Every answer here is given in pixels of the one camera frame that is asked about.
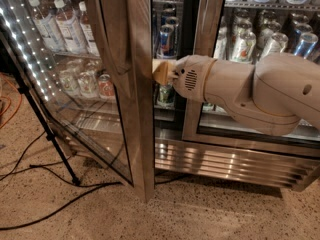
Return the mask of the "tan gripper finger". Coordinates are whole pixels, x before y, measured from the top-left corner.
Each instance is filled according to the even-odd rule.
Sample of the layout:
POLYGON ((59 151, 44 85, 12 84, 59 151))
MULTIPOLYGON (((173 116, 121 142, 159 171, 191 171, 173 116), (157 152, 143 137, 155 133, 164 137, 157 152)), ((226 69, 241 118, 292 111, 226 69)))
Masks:
POLYGON ((174 69, 173 60, 154 59, 152 62, 153 80, 161 85, 167 85, 174 69))

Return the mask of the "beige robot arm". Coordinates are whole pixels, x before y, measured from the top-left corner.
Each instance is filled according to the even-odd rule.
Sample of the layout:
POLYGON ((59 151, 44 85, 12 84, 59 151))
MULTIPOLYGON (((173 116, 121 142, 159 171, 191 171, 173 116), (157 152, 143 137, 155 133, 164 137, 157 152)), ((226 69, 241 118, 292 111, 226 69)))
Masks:
POLYGON ((287 135, 301 120, 320 129, 320 66, 293 54, 272 53, 256 64, 202 55, 155 59, 152 77, 263 134, 287 135))

